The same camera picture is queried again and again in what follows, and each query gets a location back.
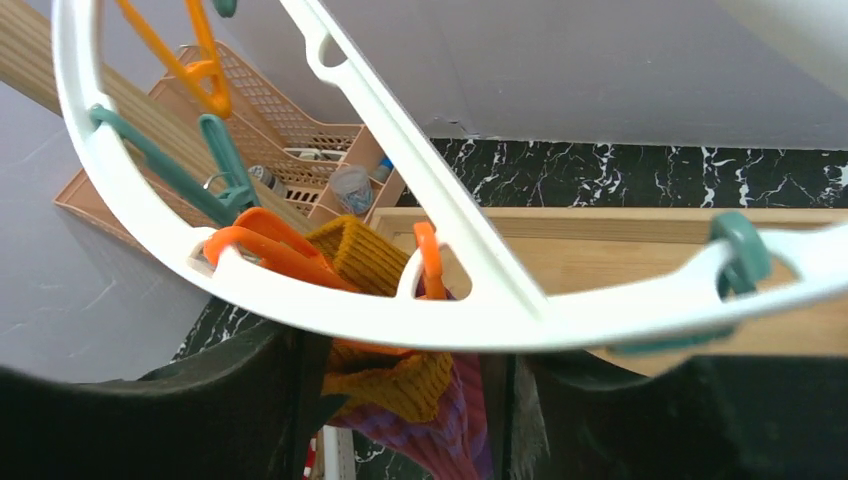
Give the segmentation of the purple sock with yellow cuff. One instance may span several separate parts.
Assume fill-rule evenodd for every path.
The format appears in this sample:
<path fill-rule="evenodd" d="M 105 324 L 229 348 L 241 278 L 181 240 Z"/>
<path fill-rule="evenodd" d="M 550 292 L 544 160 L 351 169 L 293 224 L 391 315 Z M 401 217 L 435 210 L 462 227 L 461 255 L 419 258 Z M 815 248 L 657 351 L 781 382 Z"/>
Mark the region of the purple sock with yellow cuff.
<path fill-rule="evenodd" d="M 409 255 L 355 216 L 340 216 L 308 233 L 306 240 L 342 279 L 368 295 L 393 297 Z"/>

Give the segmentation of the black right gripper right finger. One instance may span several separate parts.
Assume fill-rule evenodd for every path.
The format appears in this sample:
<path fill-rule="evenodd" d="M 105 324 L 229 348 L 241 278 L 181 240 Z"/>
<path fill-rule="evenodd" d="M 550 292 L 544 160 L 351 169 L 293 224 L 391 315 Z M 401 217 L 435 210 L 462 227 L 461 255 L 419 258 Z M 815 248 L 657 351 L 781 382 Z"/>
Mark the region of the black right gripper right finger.
<path fill-rule="evenodd" d="M 699 355 L 649 378 L 587 352 L 528 357 L 539 479 L 843 479 L 847 361 Z"/>

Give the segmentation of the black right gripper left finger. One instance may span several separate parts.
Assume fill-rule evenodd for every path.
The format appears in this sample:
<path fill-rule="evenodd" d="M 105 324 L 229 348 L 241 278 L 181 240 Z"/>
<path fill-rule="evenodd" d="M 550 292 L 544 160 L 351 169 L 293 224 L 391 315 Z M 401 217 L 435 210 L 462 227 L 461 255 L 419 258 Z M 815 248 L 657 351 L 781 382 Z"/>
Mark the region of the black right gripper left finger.
<path fill-rule="evenodd" d="M 297 479 L 327 337 L 256 325 L 135 381 L 1 371 L 5 479 Z"/>

